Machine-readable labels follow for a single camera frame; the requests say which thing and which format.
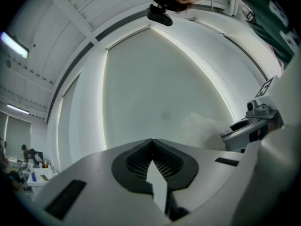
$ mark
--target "green shirt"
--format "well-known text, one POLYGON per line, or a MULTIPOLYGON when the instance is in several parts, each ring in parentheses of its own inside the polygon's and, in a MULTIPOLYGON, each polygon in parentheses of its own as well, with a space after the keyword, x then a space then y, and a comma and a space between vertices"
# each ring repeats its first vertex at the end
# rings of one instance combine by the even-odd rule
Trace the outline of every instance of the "green shirt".
POLYGON ((293 6, 288 6, 285 0, 240 0, 240 3, 251 11, 250 27, 273 47, 275 55, 286 66, 301 47, 295 20, 289 20, 287 14, 287 11, 292 13, 293 6))

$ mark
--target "desk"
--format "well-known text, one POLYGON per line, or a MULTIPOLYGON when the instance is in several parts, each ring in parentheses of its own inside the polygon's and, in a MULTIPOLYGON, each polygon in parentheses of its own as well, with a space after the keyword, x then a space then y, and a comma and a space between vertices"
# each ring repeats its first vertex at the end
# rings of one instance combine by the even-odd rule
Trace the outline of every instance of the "desk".
POLYGON ((39 193, 39 191, 41 190, 41 188, 44 185, 46 185, 53 176, 57 175, 57 172, 53 173, 51 171, 51 169, 49 169, 49 168, 34 168, 34 172, 35 172, 37 181, 34 182, 32 180, 32 173, 31 173, 27 180, 27 185, 32 187, 32 191, 33 191, 34 195, 36 196, 39 193), (48 181, 45 181, 41 177, 41 175, 45 175, 47 177, 48 181))

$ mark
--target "ceiling light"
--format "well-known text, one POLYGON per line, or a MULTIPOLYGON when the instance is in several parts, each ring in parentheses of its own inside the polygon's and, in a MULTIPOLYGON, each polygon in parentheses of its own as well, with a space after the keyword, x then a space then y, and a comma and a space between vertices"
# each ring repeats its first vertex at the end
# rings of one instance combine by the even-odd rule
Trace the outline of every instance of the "ceiling light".
POLYGON ((29 114, 28 111, 22 110, 22 109, 20 109, 20 108, 18 108, 18 107, 15 107, 15 106, 13 106, 13 105, 7 104, 6 106, 7 106, 8 108, 10 108, 10 109, 15 110, 15 111, 22 112, 22 113, 24 113, 24 114, 29 114))
POLYGON ((6 32, 1 34, 1 40, 9 46, 16 53, 20 54, 23 58, 28 57, 28 50, 22 46, 19 42, 15 41, 11 36, 9 36, 6 32))

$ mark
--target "ceiling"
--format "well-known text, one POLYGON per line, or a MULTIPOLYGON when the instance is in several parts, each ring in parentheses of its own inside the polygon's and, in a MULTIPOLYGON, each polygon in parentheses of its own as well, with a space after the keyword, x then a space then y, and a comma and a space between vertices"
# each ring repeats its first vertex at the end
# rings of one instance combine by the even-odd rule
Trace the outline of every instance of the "ceiling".
MULTIPOLYGON (((0 43, 0 108, 12 104, 46 122, 59 83, 76 56, 97 35, 151 0, 27 0, 7 32, 29 49, 27 59, 0 43)), ((210 0, 199 4, 209 5, 210 0)), ((230 0, 214 0, 230 9, 230 0)))

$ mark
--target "black slot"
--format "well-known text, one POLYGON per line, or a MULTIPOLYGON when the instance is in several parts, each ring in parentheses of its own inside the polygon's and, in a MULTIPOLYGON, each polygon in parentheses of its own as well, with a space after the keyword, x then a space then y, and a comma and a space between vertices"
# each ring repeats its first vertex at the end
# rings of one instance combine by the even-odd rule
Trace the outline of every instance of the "black slot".
POLYGON ((226 159, 226 158, 222 158, 222 157, 216 158, 215 161, 223 163, 223 164, 227 164, 227 165, 230 165, 230 166, 234 166, 234 167, 237 167, 238 164, 239 164, 239 161, 226 159))
POLYGON ((73 180, 45 208, 45 211, 56 217, 57 219, 62 220, 86 185, 87 184, 83 181, 73 180))

